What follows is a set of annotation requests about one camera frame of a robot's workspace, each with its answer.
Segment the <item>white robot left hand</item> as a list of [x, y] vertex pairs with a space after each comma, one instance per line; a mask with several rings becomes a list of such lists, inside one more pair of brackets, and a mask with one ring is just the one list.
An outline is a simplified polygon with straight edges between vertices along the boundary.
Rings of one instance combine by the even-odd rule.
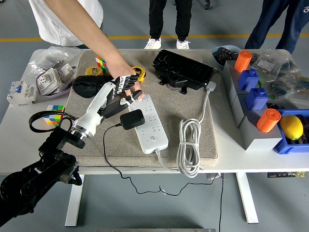
[[70, 132], [80, 133], [86, 137], [93, 137], [98, 126], [105, 118], [109, 118], [129, 107], [141, 94], [141, 90], [126, 96], [118, 101], [111, 102], [123, 90], [130, 89], [138, 81], [138, 75], [124, 75], [117, 77], [103, 85], [98, 91], [86, 113], [75, 120]]

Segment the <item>person's left hand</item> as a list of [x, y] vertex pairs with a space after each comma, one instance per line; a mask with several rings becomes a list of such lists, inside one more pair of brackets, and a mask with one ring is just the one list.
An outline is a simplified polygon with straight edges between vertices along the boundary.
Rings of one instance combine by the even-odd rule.
[[[113, 78], [117, 78], [119, 76], [125, 76], [125, 75], [135, 75], [136, 72], [129, 66], [123, 59], [119, 61], [106, 61], [109, 72]], [[133, 89], [136, 90], [142, 90], [140, 83], [137, 81], [135, 82]], [[131, 94], [131, 88], [129, 87], [129, 90], [124, 90], [125, 94], [129, 96]], [[138, 97], [138, 100], [141, 101], [144, 97], [144, 92], [142, 91], [142, 94]]]

